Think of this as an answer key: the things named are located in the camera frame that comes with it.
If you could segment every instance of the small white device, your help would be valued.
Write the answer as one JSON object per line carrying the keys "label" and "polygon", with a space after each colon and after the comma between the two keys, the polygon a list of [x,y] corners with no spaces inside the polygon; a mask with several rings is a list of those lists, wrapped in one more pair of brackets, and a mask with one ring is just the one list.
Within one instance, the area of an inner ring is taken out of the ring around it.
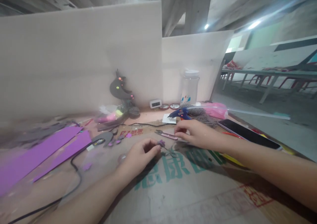
{"label": "small white device", "polygon": [[156,99],[156,100],[151,100],[150,101],[150,108],[154,109],[154,108],[158,108],[162,106],[162,100],[160,99]]}

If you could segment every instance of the pink plastic bag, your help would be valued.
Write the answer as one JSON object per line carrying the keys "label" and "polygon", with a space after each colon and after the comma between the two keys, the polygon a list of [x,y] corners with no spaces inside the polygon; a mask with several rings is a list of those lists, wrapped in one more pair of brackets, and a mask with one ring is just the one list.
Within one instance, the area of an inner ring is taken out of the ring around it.
{"label": "pink plastic bag", "polygon": [[206,111],[206,114],[208,114],[211,117],[225,119],[228,116],[227,107],[224,104],[221,104],[221,103],[202,103],[201,106],[218,107],[218,108],[204,108]]}

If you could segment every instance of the plastic bottle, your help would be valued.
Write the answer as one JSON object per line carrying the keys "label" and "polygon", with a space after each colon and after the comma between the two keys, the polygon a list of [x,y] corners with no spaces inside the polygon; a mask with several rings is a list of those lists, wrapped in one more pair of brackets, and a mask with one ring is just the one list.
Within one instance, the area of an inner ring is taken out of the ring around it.
{"label": "plastic bottle", "polygon": [[187,70],[182,79],[182,95],[181,105],[191,104],[195,105],[197,100],[197,89],[198,89],[198,76],[199,71]]}

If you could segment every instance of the concrete floor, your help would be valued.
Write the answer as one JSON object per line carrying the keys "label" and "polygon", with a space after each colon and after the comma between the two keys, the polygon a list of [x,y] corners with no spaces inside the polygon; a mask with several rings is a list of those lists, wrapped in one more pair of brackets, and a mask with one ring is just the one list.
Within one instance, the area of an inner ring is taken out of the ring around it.
{"label": "concrete floor", "polygon": [[252,112],[286,113],[291,120],[282,120],[237,113],[241,119],[278,139],[317,162],[317,99],[298,93],[288,98],[286,95],[270,94],[261,105],[261,92],[240,89],[228,85],[222,91],[224,80],[220,80],[213,96],[213,102],[225,104],[229,108]]}

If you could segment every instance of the ceiling light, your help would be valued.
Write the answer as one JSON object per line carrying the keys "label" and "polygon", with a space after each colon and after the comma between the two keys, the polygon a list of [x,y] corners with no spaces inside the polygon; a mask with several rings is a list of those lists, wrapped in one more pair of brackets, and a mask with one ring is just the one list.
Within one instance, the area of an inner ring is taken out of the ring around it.
{"label": "ceiling light", "polygon": [[256,26],[258,26],[259,24],[261,23],[261,21],[255,21],[253,24],[251,24],[249,27],[248,27],[248,29],[253,29],[253,28],[255,28]]}

